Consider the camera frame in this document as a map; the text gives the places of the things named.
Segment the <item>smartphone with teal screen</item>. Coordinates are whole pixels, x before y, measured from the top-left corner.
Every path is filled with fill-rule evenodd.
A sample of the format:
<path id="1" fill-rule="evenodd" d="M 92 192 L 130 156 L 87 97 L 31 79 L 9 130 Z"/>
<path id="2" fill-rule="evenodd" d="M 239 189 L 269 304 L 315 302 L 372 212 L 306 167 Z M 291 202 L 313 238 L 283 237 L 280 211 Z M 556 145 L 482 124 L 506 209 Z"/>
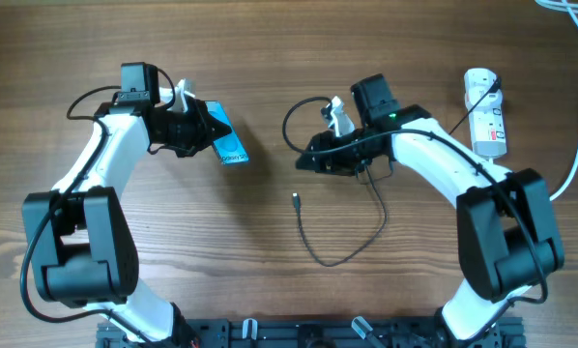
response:
<path id="1" fill-rule="evenodd" d="M 246 149 L 236 134 L 233 125 L 219 101 L 207 101 L 210 114 L 231 129 L 231 133 L 215 140 L 213 148 L 222 165 L 237 165 L 249 162 Z"/>

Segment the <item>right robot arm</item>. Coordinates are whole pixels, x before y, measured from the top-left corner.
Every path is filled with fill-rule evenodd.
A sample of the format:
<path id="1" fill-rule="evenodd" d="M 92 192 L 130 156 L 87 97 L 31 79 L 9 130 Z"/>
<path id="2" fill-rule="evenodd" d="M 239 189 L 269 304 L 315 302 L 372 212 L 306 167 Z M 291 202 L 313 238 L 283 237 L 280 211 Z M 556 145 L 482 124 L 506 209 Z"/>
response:
<path id="1" fill-rule="evenodd" d="M 327 130 L 299 151 L 296 166 L 356 176 L 380 157 L 431 184 L 456 212 L 458 260 L 464 279 L 438 312 L 429 345 L 468 347 L 493 334 L 518 303 L 541 305 L 546 278 L 564 266 L 564 245 L 544 179 L 511 171 L 476 155 L 418 104 L 403 107 L 378 73 L 351 87 L 361 118 L 355 127 L 343 102 L 326 100 Z"/>

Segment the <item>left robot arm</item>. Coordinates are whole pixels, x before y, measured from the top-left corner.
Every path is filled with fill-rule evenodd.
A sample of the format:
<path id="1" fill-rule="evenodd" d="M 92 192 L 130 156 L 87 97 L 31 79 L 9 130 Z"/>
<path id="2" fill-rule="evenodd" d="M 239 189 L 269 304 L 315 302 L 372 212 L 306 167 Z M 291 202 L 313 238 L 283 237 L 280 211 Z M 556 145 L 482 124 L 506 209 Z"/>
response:
<path id="1" fill-rule="evenodd" d="M 93 133 L 71 170 L 25 198 L 19 292 L 33 317 L 61 324 L 101 315 L 133 344 L 199 346 L 180 309 L 140 279 L 120 199 L 144 155 L 192 157 L 233 129 L 183 84 L 160 87 L 163 74 L 144 62 L 122 64 L 112 99 L 87 118 Z"/>

